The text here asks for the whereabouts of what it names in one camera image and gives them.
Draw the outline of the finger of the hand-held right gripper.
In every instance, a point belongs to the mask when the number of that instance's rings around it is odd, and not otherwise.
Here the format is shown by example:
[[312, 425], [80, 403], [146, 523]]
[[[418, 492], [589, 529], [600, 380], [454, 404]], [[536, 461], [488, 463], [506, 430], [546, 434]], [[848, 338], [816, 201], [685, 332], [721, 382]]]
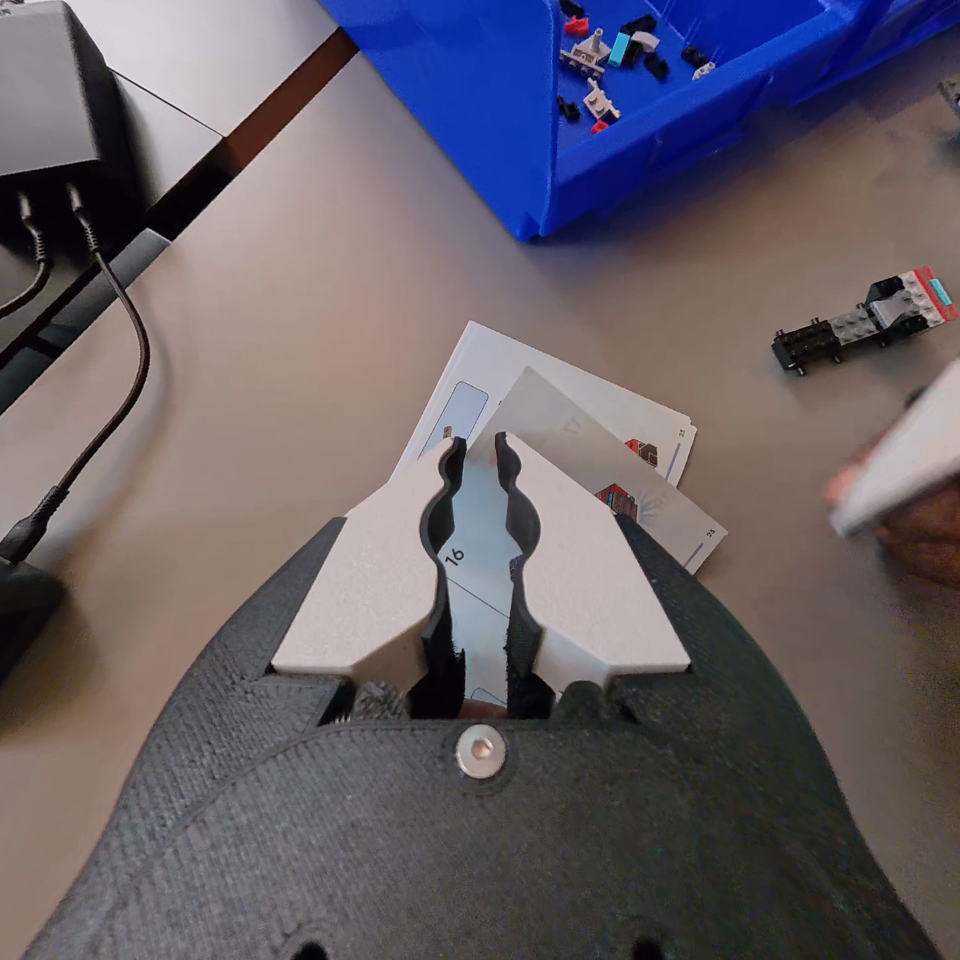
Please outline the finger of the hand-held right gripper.
[[951, 361], [866, 458], [830, 515], [843, 538], [934, 492], [959, 474], [959, 362]]

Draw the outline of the blue plastic parts bin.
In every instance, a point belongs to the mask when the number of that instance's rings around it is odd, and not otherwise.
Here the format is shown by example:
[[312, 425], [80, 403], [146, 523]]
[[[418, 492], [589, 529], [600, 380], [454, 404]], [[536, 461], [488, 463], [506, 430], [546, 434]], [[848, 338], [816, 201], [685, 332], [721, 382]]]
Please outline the blue plastic parts bin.
[[[322, 2], [518, 240], [546, 237], [733, 146], [958, 23], [958, 2]], [[607, 129], [561, 65], [570, 11], [617, 44], [655, 20], [656, 66], [606, 68]]]

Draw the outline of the grey desk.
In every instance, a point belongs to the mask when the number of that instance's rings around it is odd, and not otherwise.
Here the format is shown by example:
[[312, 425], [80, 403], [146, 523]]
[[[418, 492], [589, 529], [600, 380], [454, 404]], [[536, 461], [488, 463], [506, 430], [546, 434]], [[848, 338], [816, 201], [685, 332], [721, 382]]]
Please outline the grey desk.
[[958, 327], [803, 378], [770, 349], [912, 267], [958, 294], [956, 71], [958, 27], [523, 245], [344, 66], [131, 286], [150, 381], [33, 555], [66, 601], [2, 687], [2, 958], [86, 865], [204, 646], [389, 478], [469, 321], [690, 416], [680, 488], [727, 530], [700, 580], [958, 958], [958, 594], [837, 537], [822, 498]]

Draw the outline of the pile of loose toy bricks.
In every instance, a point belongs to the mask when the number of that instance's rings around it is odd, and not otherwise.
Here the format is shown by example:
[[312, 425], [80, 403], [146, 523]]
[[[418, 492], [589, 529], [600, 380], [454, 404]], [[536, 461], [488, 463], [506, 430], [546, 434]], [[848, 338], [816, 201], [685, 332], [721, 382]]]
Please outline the pile of loose toy bricks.
[[717, 91], [738, 2], [559, 2], [558, 152], [634, 124], [668, 128]]

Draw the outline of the black adapter block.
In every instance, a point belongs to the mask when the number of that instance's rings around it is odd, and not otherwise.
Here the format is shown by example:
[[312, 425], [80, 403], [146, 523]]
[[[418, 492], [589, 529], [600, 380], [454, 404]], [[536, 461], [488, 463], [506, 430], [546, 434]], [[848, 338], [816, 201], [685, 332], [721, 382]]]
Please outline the black adapter block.
[[1, 559], [1, 684], [61, 605], [59, 578], [22, 561]]

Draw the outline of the wood-edged table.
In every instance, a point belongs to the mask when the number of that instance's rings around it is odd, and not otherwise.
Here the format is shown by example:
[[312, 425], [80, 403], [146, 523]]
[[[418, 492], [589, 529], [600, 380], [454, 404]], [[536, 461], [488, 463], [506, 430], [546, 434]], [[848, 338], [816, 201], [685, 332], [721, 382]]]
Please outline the wood-edged table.
[[146, 224], [178, 237], [351, 61], [325, 2], [69, 6], [126, 104]]

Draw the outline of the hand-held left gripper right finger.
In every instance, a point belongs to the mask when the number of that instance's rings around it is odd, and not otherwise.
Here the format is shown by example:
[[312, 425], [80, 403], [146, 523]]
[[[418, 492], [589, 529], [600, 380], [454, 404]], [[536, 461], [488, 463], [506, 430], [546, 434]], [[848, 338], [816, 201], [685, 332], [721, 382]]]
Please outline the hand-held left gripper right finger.
[[518, 436], [495, 435], [519, 549], [506, 634], [508, 703], [554, 703], [582, 682], [684, 673], [691, 658], [619, 517]]

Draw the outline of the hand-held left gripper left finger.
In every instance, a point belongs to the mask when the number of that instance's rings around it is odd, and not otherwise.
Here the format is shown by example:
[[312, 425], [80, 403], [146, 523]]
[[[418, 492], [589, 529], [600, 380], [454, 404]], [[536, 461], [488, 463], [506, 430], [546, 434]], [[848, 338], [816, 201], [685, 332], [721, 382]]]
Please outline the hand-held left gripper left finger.
[[412, 711], [462, 708], [466, 655], [453, 643], [439, 554], [466, 452], [464, 438], [442, 439], [345, 515], [272, 656], [277, 674], [383, 682]]

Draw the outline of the toy brick truck model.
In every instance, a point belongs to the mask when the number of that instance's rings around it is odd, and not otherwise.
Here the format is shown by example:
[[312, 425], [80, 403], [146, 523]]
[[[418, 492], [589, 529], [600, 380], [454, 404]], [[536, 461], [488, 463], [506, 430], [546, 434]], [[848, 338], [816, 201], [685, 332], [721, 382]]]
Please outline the toy brick truck model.
[[839, 364], [864, 345], [885, 349], [958, 317], [958, 301], [924, 266], [872, 283], [866, 299], [845, 314], [776, 331], [771, 351], [783, 371], [803, 377], [812, 363]]

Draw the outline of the person's right hand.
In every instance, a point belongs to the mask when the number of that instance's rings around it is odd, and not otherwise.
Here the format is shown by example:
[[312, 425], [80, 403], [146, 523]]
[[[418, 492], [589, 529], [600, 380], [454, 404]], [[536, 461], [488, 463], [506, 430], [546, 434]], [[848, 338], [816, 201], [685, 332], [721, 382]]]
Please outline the person's right hand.
[[959, 589], [959, 478], [886, 514], [871, 534], [903, 571]]

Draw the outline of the brick instruction booklet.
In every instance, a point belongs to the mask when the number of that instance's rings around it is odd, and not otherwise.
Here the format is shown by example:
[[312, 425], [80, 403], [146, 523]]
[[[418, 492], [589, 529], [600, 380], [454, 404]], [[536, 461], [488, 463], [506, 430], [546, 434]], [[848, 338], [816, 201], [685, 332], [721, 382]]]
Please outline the brick instruction booklet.
[[501, 431], [636, 522], [689, 573], [727, 530], [678, 489], [697, 433], [688, 416], [470, 321], [397, 468], [443, 438], [467, 442], [443, 554], [453, 642], [465, 653], [467, 698], [505, 706], [504, 645], [522, 555], [505, 528], [495, 451]]

